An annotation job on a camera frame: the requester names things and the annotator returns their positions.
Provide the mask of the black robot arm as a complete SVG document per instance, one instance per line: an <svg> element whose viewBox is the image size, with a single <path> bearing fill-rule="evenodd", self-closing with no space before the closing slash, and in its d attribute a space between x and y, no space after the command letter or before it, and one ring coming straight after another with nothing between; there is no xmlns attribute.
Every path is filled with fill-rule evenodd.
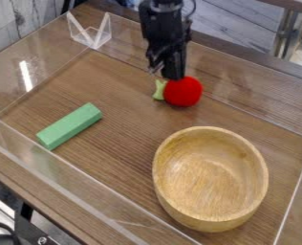
<svg viewBox="0 0 302 245"><path fill-rule="evenodd" d="M193 13L184 15L184 6L184 0L142 0L138 6L149 70L161 71L173 80L186 76L188 44L193 39Z"/></svg>

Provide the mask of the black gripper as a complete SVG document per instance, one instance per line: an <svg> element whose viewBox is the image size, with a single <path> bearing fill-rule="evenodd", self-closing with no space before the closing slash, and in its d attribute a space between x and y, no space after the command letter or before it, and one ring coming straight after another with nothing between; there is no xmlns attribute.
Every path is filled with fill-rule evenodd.
<svg viewBox="0 0 302 245"><path fill-rule="evenodd" d="M168 79L180 80L186 76L188 70L188 44L192 34L185 33L173 40L165 40L156 35L148 35L149 47L146 57L149 59L149 71L162 72Z"/></svg>

